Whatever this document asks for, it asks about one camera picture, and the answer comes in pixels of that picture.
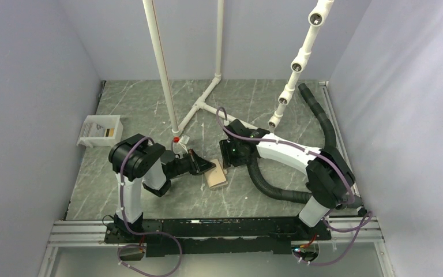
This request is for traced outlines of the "tan leather card holder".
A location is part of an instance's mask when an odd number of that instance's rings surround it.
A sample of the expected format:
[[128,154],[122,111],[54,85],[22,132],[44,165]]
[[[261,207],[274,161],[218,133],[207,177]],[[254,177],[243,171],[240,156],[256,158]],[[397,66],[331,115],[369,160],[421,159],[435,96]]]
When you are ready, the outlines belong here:
[[211,160],[211,163],[215,165],[214,168],[203,173],[202,183],[200,190],[205,189],[216,190],[228,185],[227,171],[223,168],[218,159]]

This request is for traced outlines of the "white card tray box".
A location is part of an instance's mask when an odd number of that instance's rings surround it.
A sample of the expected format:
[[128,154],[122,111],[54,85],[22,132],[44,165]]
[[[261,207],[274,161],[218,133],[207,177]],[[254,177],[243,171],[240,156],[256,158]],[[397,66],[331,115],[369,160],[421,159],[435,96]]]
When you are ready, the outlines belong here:
[[120,115],[89,115],[82,124],[76,145],[113,147],[121,141],[122,132]]

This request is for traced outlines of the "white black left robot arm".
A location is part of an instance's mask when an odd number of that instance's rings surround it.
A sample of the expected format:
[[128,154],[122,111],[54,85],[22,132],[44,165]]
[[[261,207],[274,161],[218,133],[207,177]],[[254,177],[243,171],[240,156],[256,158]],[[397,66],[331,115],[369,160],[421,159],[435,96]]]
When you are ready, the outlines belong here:
[[108,161],[112,164],[119,192],[114,223],[127,242],[136,242],[142,236],[143,189],[162,197],[170,189],[172,179],[186,173],[202,175],[216,168],[214,162],[200,157],[192,149],[176,154],[141,134],[115,144]]

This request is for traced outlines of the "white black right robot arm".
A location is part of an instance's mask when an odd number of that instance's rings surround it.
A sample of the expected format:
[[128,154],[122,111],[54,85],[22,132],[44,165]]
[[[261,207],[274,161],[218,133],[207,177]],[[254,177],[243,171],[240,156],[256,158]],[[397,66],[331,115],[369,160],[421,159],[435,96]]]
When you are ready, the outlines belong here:
[[[351,186],[355,177],[336,147],[318,149],[282,139],[265,129],[249,129],[236,119],[222,129],[228,139],[220,142],[225,167],[246,165],[251,181],[264,195],[303,204],[295,233],[309,239],[317,224],[339,205],[352,206],[357,196]],[[270,184],[262,175],[259,159],[290,166],[307,176],[307,192],[287,190]]]

